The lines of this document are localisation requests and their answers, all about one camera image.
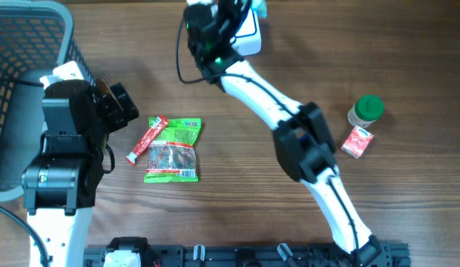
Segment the red Kleenex tissue pack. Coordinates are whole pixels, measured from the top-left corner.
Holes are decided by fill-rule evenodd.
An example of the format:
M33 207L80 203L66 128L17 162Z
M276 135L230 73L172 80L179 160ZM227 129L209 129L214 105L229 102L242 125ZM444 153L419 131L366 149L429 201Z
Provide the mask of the red Kleenex tissue pack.
M374 135L364 128L355 126L341 146L341 149L358 159L371 143Z

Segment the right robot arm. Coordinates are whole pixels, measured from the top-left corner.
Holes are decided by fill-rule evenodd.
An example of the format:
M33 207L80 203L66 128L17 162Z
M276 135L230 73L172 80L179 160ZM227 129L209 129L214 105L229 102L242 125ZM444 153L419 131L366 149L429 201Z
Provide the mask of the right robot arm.
M282 94L231 44L251 7L250 1L188 1L181 26L201 79L239 99L266 123L279 165L308 188L335 244L354 266L369 266L381 247L344 188L322 110L313 102L303 105Z

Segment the green lid jar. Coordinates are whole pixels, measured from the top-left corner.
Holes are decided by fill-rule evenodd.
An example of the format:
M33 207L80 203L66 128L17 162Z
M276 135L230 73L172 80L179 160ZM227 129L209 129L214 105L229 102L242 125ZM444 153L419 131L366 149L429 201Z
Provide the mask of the green lid jar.
M349 110L348 121L352 126L368 128L384 113L383 101L375 95L362 96Z

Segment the mint green wipes pack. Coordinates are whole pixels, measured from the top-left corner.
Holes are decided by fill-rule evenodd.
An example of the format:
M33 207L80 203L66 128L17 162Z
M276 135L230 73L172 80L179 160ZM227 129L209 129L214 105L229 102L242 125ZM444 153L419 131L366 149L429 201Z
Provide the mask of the mint green wipes pack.
M252 0L252 10L256 12L257 17L265 19L267 17L266 0Z

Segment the white barcode scanner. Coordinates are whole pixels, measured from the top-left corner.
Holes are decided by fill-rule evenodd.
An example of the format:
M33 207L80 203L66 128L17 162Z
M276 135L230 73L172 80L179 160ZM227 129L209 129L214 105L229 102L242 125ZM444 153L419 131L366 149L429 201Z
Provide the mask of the white barcode scanner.
M231 38L231 46L241 56L255 55L260 52L262 45L257 14L252 9Z

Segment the grey plastic mesh basket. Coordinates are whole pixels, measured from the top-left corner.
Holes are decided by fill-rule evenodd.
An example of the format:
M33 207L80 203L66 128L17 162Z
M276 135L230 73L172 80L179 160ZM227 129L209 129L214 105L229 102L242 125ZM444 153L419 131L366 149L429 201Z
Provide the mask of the grey plastic mesh basket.
M73 38L70 11L54 1L0 1L0 202L23 194L21 175L44 130L39 80L69 61L94 78Z

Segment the clear gummy candy bag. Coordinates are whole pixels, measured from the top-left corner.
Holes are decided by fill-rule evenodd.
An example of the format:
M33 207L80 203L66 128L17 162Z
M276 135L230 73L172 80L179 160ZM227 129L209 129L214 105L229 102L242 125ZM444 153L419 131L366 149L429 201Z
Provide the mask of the clear gummy candy bag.
M150 144L144 183L197 182L198 179L193 145L165 140Z

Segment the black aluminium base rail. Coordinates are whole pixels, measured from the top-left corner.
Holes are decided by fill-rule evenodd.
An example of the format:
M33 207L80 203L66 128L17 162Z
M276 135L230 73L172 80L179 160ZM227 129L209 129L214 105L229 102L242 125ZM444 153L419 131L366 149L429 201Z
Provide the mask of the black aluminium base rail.
M145 254L144 266L193 267L193 266L300 266L330 267L354 266L353 257L334 243L315 243L289 246L291 255L284 257L271 246L205 246L200 249L182 245L149 245L144 237L117 237L104 247L88 247L84 250L85 267L105 265L105 258L118 248L133 248Z

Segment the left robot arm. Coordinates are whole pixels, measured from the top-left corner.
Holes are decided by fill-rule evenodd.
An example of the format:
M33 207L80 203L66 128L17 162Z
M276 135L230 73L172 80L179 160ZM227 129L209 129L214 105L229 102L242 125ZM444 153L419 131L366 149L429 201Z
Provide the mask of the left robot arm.
M55 82L42 100L39 152L22 173L31 266L81 266L111 133L139 111L121 83Z

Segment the red candy bar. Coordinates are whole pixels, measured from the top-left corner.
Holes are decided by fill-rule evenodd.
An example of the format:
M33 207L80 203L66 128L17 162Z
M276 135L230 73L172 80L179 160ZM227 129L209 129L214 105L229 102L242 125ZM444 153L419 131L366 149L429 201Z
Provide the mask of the red candy bar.
M168 123L169 121L162 114L152 122L151 126L134 146L133 150L126 156L127 161L131 165L136 165L137 158L147 150L148 146L167 127Z

